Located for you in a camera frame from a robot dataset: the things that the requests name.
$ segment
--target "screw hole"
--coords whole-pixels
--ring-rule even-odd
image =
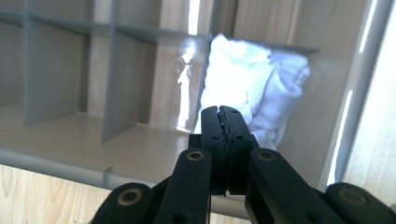
[[[200,151],[192,151],[189,154],[187,154],[187,158],[190,161],[199,161],[204,158],[204,153]]]
[[[340,197],[347,203],[357,206],[364,206],[367,202],[366,198],[359,192],[353,189],[342,188],[338,191]]]
[[[129,206],[138,203],[142,198],[142,191],[140,189],[127,189],[119,195],[119,204]]]
[[[189,221],[189,216],[184,212],[178,212],[172,215],[172,223],[185,224]]]
[[[259,159],[262,161],[272,161],[276,158],[276,156],[268,151],[259,152]]]

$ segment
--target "shelf divider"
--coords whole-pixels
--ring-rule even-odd
[[[136,125],[139,120],[145,43],[111,26],[110,62],[102,141],[106,142]]]
[[[29,16],[24,24],[25,126],[78,112],[87,37]]]

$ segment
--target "shelf compartment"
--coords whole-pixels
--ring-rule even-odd
[[[92,21],[95,0],[27,0],[29,14],[69,19]]]
[[[81,94],[88,73],[85,35],[25,20],[25,125],[59,119],[86,107]]]
[[[22,54],[22,28],[0,21],[0,105],[23,100]]]
[[[209,32],[212,7],[213,0],[116,0],[112,14],[113,21],[120,25],[205,35]]]
[[[137,123],[190,132],[195,122],[206,41],[203,35],[112,27],[103,141]],[[189,87],[182,96],[182,58],[191,48],[194,55],[188,78],[184,79]],[[186,105],[181,104],[182,98],[188,101]]]

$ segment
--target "cubby shelf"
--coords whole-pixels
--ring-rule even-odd
[[[115,0],[104,19],[95,14],[106,5],[98,0],[0,1],[0,162],[109,189],[168,177],[195,124],[210,42],[229,30],[218,21],[224,2],[201,1],[196,34],[189,34],[184,0]],[[190,48],[182,132],[178,75]],[[105,68],[100,76],[95,66]],[[102,105],[91,109],[92,102]]]

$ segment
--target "shelf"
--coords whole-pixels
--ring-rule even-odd
[[[257,45],[262,45],[268,49],[280,49],[280,50],[285,50],[285,51],[292,51],[296,53],[303,54],[305,56],[318,53],[320,52],[320,49],[313,49],[313,48],[307,48],[307,47],[301,47],[301,46],[293,46],[293,45],[284,45],[284,44],[278,44],[278,43],[272,43],[272,42],[266,42],[266,41],[259,41],[259,40],[249,40],[249,39],[235,39],[235,38],[230,38],[231,40],[244,40],[248,41]]]
[[[23,127],[23,105],[0,106],[0,163],[114,189],[153,187],[172,174],[188,135],[137,124],[102,144],[102,120],[82,113]],[[215,197],[212,211],[247,218],[243,201]]]
[[[1,106],[0,124],[1,148],[152,183],[172,174],[188,145],[185,133],[144,124],[102,144],[103,121],[82,113],[25,128],[20,104]]]
[[[57,19],[46,16],[29,15],[30,19],[46,23],[81,35],[95,35],[108,37],[109,25],[92,21],[78,21],[70,19]]]
[[[23,13],[19,11],[0,8],[0,21],[7,22],[17,26],[22,26]]]
[[[143,42],[178,48],[193,47],[196,49],[205,49],[207,41],[210,40],[210,35],[189,35],[184,32],[151,27],[117,25],[117,29]]]

